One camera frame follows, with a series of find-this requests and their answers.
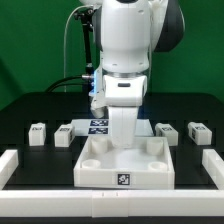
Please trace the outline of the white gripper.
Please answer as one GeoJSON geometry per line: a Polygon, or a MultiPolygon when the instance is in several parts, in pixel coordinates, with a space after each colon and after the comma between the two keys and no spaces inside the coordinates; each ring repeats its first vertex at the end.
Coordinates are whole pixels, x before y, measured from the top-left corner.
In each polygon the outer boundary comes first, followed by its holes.
{"type": "Polygon", "coordinates": [[[130,148],[133,144],[138,107],[109,106],[109,134],[115,148],[130,148]]]}

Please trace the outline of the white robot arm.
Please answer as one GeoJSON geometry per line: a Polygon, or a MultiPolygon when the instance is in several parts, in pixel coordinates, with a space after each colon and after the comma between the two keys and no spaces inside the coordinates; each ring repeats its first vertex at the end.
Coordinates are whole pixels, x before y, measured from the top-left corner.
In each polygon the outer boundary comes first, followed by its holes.
{"type": "Polygon", "coordinates": [[[100,64],[94,72],[91,110],[109,116],[116,148],[133,144],[139,107],[147,91],[151,54],[182,40],[185,22],[178,0],[80,0],[93,9],[100,64]]]}

